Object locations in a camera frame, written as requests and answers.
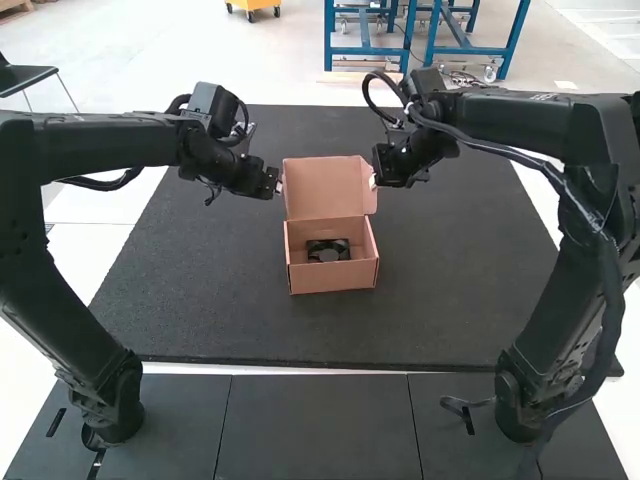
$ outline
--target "black fan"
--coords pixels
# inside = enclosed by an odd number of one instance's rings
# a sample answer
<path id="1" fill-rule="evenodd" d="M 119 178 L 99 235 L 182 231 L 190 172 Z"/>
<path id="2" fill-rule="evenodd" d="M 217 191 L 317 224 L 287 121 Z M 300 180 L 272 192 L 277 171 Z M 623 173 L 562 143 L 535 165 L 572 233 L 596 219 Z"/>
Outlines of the black fan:
<path id="1" fill-rule="evenodd" d="M 351 260 L 349 240 L 309 240 L 307 242 L 307 258 L 309 263 L 340 262 Z"/>

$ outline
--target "yellow cart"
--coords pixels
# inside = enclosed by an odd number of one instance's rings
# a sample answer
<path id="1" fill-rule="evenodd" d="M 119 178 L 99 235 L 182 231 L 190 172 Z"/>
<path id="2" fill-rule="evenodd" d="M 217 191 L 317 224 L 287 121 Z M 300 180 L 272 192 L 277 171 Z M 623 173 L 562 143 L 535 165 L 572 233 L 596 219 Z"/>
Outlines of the yellow cart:
<path id="1" fill-rule="evenodd" d="M 227 3 L 227 11 L 233 13 L 233 6 L 240 7 L 247 12 L 247 20 L 249 23 L 253 23 L 255 10 L 261 8 L 273 7 L 273 15 L 280 17 L 280 3 L 281 0 L 225 0 Z"/>

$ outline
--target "open cardboard box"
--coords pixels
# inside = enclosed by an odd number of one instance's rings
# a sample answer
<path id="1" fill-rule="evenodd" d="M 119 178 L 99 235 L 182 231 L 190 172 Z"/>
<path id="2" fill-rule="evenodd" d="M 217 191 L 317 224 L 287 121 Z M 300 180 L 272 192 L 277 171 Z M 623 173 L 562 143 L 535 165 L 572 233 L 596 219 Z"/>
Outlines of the open cardboard box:
<path id="1" fill-rule="evenodd" d="M 375 213 L 373 169 L 360 156 L 288 158 L 282 183 L 291 294 L 373 288 L 379 255 L 367 214 Z M 309 263 L 307 241 L 346 238 L 351 260 Z"/>

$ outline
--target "black robotic arm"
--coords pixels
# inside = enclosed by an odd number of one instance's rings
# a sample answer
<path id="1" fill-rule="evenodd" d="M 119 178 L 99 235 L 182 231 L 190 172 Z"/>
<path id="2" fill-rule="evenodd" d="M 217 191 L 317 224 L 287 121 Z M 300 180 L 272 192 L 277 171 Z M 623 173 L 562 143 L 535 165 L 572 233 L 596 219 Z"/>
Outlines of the black robotic arm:
<path id="1" fill-rule="evenodd" d="M 373 104 L 368 84 L 376 78 L 396 92 L 406 120 L 388 118 Z M 491 399 L 503 433 L 534 443 L 535 457 L 604 382 L 620 336 L 623 291 L 640 273 L 640 92 L 447 91 L 439 73 L 426 69 L 412 72 L 400 87 L 384 74 L 370 74 L 363 93 L 389 123 L 389 141 L 373 152 L 378 185 L 426 181 L 429 168 L 464 145 L 538 170 L 560 196 L 564 238 L 556 265 L 522 333 L 498 359 Z M 504 144 L 554 156 L 564 172 Z M 582 359 L 596 338 L 595 361 L 583 379 Z M 447 397 L 441 403 L 464 419 L 464 408 L 489 402 Z"/>
<path id="2" fill-rule="evenodd" d="M 186 109 L 179 109 L 189 103 Z M 241 102 L 199 83 L 166 114 L 0 112 L 0 313 L 53 363 L 82 409 L 83 441 L 117 445 L 140 428 L 142 364 L 98 323 L 47 251 L 41 186 L 55 180 L 115 189 L 143 167 L 177 166 L 212 191 L 270 199 L 278 170 L 248 155 L 254 125 L 235 123 Z M 105 185 L 82 175 L 129 169 Z"/>

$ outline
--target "chair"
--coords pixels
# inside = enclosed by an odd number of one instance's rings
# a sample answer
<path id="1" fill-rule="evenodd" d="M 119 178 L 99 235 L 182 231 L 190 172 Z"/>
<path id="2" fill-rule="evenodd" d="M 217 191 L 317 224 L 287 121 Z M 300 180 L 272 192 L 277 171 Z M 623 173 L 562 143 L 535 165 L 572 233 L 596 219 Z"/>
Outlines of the chair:
<path id="1" fill-rule="evenodd" d="M 76 102 L 73 101 L 73 98 L 69 94 L 69 90 L 67 90 L 67 87 L 62 81 L 62 78 L 60 78 L 60 75 L 58 75 L 57 67 L 11 65 L 2 52 L 0 52 L 0 98 L 7 98 L 14 93 L 22 92 L 25 100 L 27 101 L 27 105 L 29 105 L 29 110 L 33 112 L 31 103 L 29 102 L 29 97 L 27 97 L 25 90 L 32 85 L 51 77 L 52 75 L 58 77 L 60 85 L 62 85 L 62 88 L 64 88 L 69 100 L 71 100 L 71 103 L 73 104 L 73 108 L 76 109 L 76 112 L 79 112 Z"/>

